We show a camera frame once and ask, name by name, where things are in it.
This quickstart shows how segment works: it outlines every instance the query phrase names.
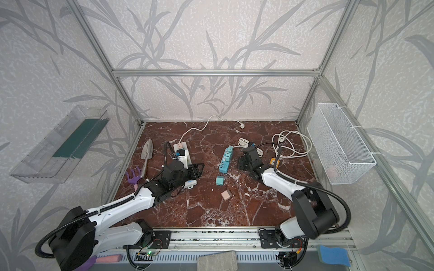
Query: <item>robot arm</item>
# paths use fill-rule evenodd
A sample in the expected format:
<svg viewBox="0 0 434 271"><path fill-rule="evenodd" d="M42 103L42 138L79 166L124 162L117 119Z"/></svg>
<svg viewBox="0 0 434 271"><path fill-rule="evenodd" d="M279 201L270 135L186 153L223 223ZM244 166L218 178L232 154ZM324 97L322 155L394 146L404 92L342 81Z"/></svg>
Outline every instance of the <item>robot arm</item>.
<svg viewBox="0 0 434 271"><path fill-rule="evenodd" d="M123 245L149 244L152 241L152 228L144 221L110 228L113 224L145 209L149 209L171 197L173 191L184 187L189 180L198 179L204 164L186 164L181 155L166 165L160 179L152 180L121 199L97 208L84 211L80 206L70 210L59 228L50 235L48 245L62 271L74 270L90 257L111 248ZM36 254L44 255L36 246Z"/></svg>
<svg viewBox="0 0 434 271"><path fill-rule="evenodd" d="M290 239L301 235L315 239L339 221L339 215L327 194L278 176L271 165L262 162L252 143L243 149L243 153L244 156L238 160L238 169L246 170L253 179L275 188L293 202L296 217L276 226L276 239L280 245L285 246ZM310 185L322 188L318 182Z"/></svg>

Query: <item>teal cube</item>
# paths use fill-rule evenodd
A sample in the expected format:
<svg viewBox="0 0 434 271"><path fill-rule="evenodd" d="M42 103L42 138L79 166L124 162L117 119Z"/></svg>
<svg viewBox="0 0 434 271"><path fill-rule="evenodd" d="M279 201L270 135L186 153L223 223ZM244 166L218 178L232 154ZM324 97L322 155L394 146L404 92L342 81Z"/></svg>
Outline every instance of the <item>teal cube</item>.
<svg viewBox="0 0 434 271"><path fill-rule="evenodd" d="M223 183L224 183L224 177L223 176L217 176L217 178L216 178L216 184L218 186L222 186Z"/></svg>

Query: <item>white wire basket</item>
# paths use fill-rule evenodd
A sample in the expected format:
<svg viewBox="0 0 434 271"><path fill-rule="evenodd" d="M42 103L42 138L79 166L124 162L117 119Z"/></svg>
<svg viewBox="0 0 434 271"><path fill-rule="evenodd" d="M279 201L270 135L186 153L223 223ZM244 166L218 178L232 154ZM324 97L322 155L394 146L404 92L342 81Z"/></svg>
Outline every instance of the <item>white wire basket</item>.
<svg viewBox="0 0 434 271"><path fill-rule="evenodd" d="M307 131L331 184L354 183L376 165L337 103L317 104Z"/></svg>

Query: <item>pink sponge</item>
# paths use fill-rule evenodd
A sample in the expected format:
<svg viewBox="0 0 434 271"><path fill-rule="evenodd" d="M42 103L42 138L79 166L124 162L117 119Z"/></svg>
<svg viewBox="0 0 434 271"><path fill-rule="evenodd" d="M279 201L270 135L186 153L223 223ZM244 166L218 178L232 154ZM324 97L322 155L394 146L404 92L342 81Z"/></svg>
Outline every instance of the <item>pink sponge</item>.
<svg viewBox="0 0 434 271"><path fill-rule="evenodd" d="M224 191L221 196L223 197L224 200L228 200L230 199L230 197L232 197L232 194L229 192L229 190Z"/></svg>
<svg viewBox="0 0 434 271"><path fill-rule="evenodd" d="M116 254L116 255L110 255L105 257L99 257L96 259L96 262L118 262L121 261L122 255Z"/></svg>

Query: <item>brown marble surface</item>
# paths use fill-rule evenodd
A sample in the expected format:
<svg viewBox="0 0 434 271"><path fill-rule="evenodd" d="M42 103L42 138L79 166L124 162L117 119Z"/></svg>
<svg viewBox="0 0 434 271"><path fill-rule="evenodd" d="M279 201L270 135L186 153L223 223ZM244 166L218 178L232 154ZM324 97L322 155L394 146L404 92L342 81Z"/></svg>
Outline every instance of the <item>brown marble surface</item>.
<svg viewBox="0 0 434 271"><path fill-rule="evenodd" d="M191 127L201 129L204 122L148 122L141 135L129 168L141 168L144 160L140 159L143 144L152 139L154 152L148 162L147 175L152 177L163 164L163 143L177 143L181 135ZM291 217L290 201L275 189L258 183L245 171L237 169L237 160L242 155L241 148L235 148L227 174L219 173L224 150L227 146L236 146L240 137L260 144L271 141L271 137L283 130L296 130L294 121L251 121L245 122L241 129L237 122L210 122L204 131L190 131L183 138L187 142L193 163L205 163L205 169L197 185L184 189L180 195L168 199L162 204L138 212L122 221L128 224L137 219L144 219L151 227L195 227L195 226L275 226ZM290 137L298 151L304 150L301 138L292 134ZM261 147L264 151L263 162L269 162L275 153L271 145ZM283 159L279 169L304 181L315 179L307 157ZM215 184L217 175L223 175L224 185ZM225 201L221 193L229 189L232 197ZM116 199L134 191L124 177Z"/></svg>

